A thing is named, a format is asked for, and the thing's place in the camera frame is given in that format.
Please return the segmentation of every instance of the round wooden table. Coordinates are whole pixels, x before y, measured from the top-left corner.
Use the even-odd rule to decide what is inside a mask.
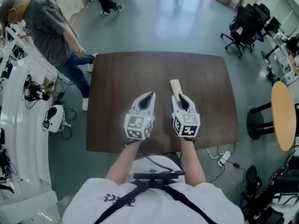
[[[272,107],[273,122],[264,123],[262,110]],[[253,108],[247,115],[247,131],[257,140],[263,134],[275,133],[280,148],[288,151],[294,142],[296,132],[296,112],[288,88],[277,81],[272,88],[271,102]]]

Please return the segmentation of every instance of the concrete floor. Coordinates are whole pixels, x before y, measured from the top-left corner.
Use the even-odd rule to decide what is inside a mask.
[[[228,51],[224,46],[230,41],[220,38],[220,33],[229,34],[228,26],[235,11],[214,0],[114,0],[124,4],[123,11],[116,15],[99,16],[100,4],[93,1],[82,18],[77,30],[80,44],[93,53],[123,51],[180,51],[224,57],[234,90],[239,120],[240,141],[230,157],[241,168],[255,165],[264,186],[271,174],[283,165],[289,153],[283,152],[273,134],[252,140],[246,130],[246,116],[255,106],[271,100],[271,84],[265,78],[266,63],[261,58],[262,49],[270,50],[267,42],[256,42],[254,52],[245,51],[237,58],[234,46]],[[88,79],[86,67],[82,70]],[[105,177],[116,155],[85,150],[87,113],[81,110],[82,99],[78,89],[71,86],[66,92],[65,105],[77,111],[72,124],[72,138],[63,140],[60,134],[50,133],[49,165],[53,190],[60,200],[73,195],[81,185],[93,177]],[[265,121],[271,120],[270,110],[263,113]],[[220,151],[232,151],[234,145],[220,147]],[[216,156],[216,148],[210,150]],[[198,150],[200,163],[206,179],[212,180],[221,171],[217,161],[206,150]],[[224,174],[213,183],[236,204],[240,203],[243,171],[226,163]]]

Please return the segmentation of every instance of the black sneaker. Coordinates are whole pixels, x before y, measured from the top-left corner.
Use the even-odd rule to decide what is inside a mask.
[[[100,15],[110,15],[110,14],[111,14],[111,11],[100,12]]]
[[[116,11],[117,13],[120,13],[122,8],[123,8],[123,5],[117,5],[116,8],[114,9],[114,11]]]

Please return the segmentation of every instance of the power strip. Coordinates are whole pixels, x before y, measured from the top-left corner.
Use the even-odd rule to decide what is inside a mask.
[[[225,162],[228,160],[229,157],[230,157],[230,151],[226,151],[224,155],[221,157],[221,159],[218,161],[218,165],[220,167],[223,167],[222,164],[225,164]]]

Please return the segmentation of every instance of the white sneaker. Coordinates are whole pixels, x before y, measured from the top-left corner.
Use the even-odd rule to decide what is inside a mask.
[[[88,72],[92,72],[92,71],[93,71],[93,63],[92,63],[92,64],[88,64],[88,66],[87,66],[87,71],[88,71]]]
[[[88,109],[88,98],[83,98],[82,110],[87,111]]]

